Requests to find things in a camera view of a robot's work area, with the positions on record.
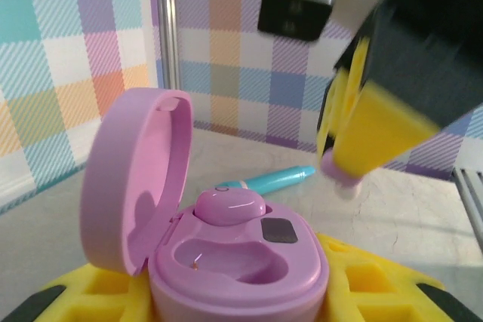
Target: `checkered pastel backdrop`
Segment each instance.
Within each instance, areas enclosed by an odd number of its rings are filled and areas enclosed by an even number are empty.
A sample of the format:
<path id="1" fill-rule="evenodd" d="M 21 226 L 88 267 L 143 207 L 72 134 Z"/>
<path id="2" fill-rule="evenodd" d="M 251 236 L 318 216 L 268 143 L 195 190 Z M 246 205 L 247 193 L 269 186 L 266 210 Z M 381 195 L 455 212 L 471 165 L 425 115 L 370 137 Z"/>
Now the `checkered pastel backdrop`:
<path id="1" fill-rule="evenodd" d="M 317 45 L 257 33 L 260 0 L 177 0 L 180 68 L 195 126 L 315 151 L 333 64 L 350 34 L 329 23 Z M 483 170 L 483 109 L 386 167 L 447 179 L 456 164 Z"/>
<path id="2" fill-rule="evenodd" d="M 125 89 L 162 85 L 153 1 L 0 0 L 0 214 L 82 167 Z"/>

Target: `metal pole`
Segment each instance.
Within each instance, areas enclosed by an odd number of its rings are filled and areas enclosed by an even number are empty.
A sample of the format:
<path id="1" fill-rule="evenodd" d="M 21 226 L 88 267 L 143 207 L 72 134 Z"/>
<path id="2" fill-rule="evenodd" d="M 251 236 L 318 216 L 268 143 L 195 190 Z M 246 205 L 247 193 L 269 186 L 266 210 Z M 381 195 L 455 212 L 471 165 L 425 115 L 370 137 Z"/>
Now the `metal pole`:
<path id="1" fill-rule="evenodd" d="M 165 87 L 179 90 L 182 84 L 178 62 L 175 3 L 175 0 L 158 0 L 158 15 Z"/>

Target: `open lid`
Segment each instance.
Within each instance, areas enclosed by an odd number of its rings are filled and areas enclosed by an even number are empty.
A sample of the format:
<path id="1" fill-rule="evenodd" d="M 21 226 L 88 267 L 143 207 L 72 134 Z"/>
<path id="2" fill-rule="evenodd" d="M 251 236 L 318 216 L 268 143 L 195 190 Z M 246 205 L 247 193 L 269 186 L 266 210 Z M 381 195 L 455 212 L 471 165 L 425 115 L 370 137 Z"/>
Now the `open lid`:
<path id="1" fill-rule="evenodd" d="M 180 90 L 132 88 L 105 115 L 89 154 L 80 226 L 93 265 L 135 275 L 183 194 L 192 105 Z"/>

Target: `blue marker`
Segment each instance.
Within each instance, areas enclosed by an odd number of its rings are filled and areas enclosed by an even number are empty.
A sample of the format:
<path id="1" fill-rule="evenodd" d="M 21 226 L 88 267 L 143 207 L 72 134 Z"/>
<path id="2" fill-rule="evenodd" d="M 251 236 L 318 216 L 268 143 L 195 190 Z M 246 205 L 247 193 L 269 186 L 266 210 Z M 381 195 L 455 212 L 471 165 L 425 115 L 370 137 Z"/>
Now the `blue marker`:
<path id="1" fill-rule="evenodd" d="M 266 173 L 265 175 L 260 175 L 252 179 L 222 182 L 217 186 L 250 189 L 260 195 L 264 195 L 286 188 L 287 186 L 298 184 L 314 173 L 315 168 L 312 166 L 295 166 L 274 173 Z"/>

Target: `earbud charging case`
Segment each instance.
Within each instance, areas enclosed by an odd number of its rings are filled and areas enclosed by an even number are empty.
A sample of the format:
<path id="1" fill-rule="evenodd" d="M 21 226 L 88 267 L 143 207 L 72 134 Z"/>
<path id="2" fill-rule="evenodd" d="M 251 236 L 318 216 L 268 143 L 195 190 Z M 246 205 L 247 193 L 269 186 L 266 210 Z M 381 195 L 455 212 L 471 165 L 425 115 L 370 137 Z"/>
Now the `earbud charging case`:
<path id="1" fill-rule="evenodd" d="M 164 322 L 313 322 L 328 261 L 300 216 L 267 202 L 265 216 L 219 227 L 194 207 L 177 211 L 191 139 L 192 105 L 182 91 L 133 88 L 114 102 L 85 171 L 86 257 L 130 275 L 148 268 Z"/>

